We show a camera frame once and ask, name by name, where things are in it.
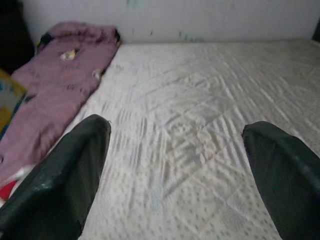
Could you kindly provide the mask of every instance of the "mattress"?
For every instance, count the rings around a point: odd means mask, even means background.
[[[125,44],[65,131],[112,133],[80,240],[279,240],[241,133],[268,121],[320,155],[312,41]]]

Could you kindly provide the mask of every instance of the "pink blanket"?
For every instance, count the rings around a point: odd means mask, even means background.
[[[34,97],[21,105],[0,141],[0,186],[20,168],[41,161],[97,89],[95,73],[117,52],[116,32],[111,26],[59,23],[48,31],[53,40],[13,74]],[[63,60],[74,49],[74,58]]]

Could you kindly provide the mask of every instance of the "wrinkled sheet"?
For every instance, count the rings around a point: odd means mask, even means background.
[[[241,133],[271,122],[320,155],[310,41],[123,45],[67,132],[111,121],[81,240],[279,240]]]
[[[31,99],[21,104],[0,141],[0,186],[43,159],[98,88],[95,73],[109,65],[118,49],[112,26],[62,22],[49,33],[54,39],[12,75]],[[76,48],[73,60],[61,59]]]

